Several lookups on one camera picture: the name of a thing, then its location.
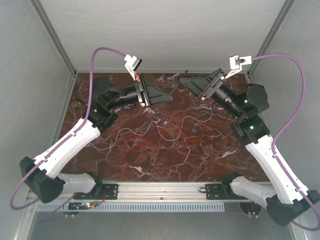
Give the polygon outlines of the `aluminium front rail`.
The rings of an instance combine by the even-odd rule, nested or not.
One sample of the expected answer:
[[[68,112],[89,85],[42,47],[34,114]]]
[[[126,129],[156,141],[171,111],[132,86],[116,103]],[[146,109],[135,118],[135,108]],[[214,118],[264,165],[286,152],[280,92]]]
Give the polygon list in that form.
[[[268,184],[259,184],[249,181],[243,176],[232,181],[201,183],[201,182],[104,182],[102,184],[118,184],[117,200],[199,200],[206,199],[206,184],[228,184],[232,191],[250,201],[258,202],[273,196],[277,196],[285,204],[291,204],[300,197],[298,191],[291,184],[281,187]],[[43,202],[50,203],[61,195],[76,193],[89,193],[95,186],[87,183],[70,184],[66,182],[58,184],[45,184],[37,187],[29,184],[33,193]]]

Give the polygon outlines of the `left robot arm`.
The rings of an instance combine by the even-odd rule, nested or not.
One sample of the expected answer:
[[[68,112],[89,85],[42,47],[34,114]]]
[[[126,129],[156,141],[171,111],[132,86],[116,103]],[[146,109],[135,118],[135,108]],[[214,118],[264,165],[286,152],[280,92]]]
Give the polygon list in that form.
[[[173,97],[152,85],[143,74],[125,87],[116,87],[107,76],[92,82],[90,108],[76,125],[51,148],[31,159],[23,158],[19,165],[24,182],[44,204],[61,194],[83,193],[91,199],[103,193],[103,182],[94,173],[63,174],[64,166],[86,145],[105,133],[117,119],[115,108],[138,103],[148,107],[163,104]]]

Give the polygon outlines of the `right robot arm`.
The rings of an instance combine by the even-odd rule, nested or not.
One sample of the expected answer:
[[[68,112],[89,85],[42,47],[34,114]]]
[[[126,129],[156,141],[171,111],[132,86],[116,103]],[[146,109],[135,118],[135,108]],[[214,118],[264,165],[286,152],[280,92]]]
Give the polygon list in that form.
[[[245,92],[236,94],[226,84],[226,74],[221,69],[205,76],[182,77],[180,82],[197,99],[212,98],[235,118],[230,125],[234,137],[256,159],[272,184],[264,187],[234,172],[219,189],[225,198],[239,196],[258,204],[282,227],[319,202],[318,191],[304,186],[272,146],[270,130],[259,116],[270,106],[264,86],[250,83]]]

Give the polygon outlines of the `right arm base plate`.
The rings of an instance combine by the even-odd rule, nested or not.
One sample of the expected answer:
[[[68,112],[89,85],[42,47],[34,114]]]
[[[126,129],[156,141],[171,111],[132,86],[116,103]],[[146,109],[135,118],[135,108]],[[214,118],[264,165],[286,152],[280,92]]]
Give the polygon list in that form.
[[[207,200],[247,200],[245,197],[235,194],[228,184],[205,184],[204,189]]]

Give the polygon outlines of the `black yellow screwdriver left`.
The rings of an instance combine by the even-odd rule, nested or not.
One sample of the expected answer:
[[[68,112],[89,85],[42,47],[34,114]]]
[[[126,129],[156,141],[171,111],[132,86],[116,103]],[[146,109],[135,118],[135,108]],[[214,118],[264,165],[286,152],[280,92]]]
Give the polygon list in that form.
[[[88,106],[88,103],[80,98],[75,98],[74,100],[78,105],[80,106],[84,106],[84,107],[87,107]]]

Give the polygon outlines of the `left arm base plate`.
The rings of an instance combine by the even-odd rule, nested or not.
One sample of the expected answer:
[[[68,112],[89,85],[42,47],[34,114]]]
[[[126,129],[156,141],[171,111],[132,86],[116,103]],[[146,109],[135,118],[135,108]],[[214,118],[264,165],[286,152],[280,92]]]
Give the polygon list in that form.
[[[95,186],[90,192],[77,192],[75,200],[117,200],[119,185],[115,183],[103,183]]]

